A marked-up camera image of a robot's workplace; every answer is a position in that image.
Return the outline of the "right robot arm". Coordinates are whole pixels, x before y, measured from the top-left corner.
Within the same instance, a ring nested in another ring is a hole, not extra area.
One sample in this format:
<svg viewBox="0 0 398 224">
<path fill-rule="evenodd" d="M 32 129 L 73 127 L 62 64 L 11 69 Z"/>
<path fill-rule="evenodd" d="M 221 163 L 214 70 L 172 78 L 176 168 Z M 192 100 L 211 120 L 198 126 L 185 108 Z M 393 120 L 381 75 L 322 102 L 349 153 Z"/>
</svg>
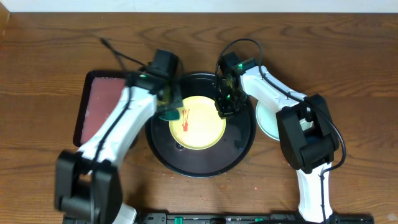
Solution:
<svg viewBox="0 0 398 224">
<path fill-rule="evenodd" d="M 285 160 L 297 172 L 299 214 L 306 222 L 329 223 L 328 173 L 335 168 L 335 151 L 344 145 L 324 98 L 289 88 L 254 58 L 221 57 L 216 71 L 223 73 L 215 78 L 219 116 L 235 116 L 250 96 L 255 98 L 257 122 L 279 141 Z"/>
</svg>

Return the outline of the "light blue plate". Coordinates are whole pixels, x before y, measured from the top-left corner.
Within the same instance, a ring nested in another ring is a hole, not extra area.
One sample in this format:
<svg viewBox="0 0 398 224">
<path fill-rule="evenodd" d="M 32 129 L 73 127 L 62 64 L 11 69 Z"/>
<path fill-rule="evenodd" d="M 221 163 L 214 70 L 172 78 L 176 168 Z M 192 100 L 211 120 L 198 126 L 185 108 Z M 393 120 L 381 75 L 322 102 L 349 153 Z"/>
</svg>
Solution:
<svg viewBox="0 0 398 224">
<path fill-rule="evenodd" d="M 270 138 L 279 141 L 279 128 L 276 113 L 286 106 L 295 106 L 298 102 L 294 100 L 266 100 L 258 101 L 256 106 L 256 119 L 259 127 Z"/>
</svg>

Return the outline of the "yellow plate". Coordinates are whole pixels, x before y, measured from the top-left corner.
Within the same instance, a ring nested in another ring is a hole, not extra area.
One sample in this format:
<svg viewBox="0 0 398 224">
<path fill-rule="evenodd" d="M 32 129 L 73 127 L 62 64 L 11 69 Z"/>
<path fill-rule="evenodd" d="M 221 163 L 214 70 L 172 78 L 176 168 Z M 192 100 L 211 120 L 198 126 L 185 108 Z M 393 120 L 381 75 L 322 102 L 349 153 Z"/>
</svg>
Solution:
<svg viewBox="0 0 398 224">
<path fill-rule="evenodd" d="M 215 101 L 205 96 L 189 96 L 178 109 L 180 119 L 171 121 L 172 137 L 181 146 L 204 150 L 214 146 L 223 136 L 226 121 L 221 119 Z"/>
</svg>

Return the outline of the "green yellow sponge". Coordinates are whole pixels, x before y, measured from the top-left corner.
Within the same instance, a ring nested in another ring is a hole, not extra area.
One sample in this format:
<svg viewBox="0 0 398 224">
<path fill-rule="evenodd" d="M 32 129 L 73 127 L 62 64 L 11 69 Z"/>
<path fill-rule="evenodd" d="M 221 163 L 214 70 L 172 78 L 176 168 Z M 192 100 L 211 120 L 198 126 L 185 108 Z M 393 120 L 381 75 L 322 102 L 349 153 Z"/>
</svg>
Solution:
<svg viewBox="0 0 398 224">
<path fill-rule="evenodd" d="M 180 112 L 178 109 L 169 109 L 160 112 L 159 118 L 164 121 L 178 121 L 180 119 Z"/>
</svg>

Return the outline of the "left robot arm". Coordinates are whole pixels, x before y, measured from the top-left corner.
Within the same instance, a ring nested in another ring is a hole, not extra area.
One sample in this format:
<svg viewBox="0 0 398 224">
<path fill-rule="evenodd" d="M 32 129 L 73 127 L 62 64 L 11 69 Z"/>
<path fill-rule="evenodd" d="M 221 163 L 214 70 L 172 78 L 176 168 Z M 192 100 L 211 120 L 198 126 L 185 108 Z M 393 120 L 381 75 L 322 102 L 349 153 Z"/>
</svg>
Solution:
<svg viewBox="0 0 398 224">
<path fill-rule="evenodd" d="M 134 223 L 123 202 L 119 169 L 137 134 L 157 113 L 182 106 L 180 80 L 135 72 L 125 79 L 118 103 L 77 152 L 62 151 L 55 168 L 54 206 L 64 223 Z"/>
</svg>

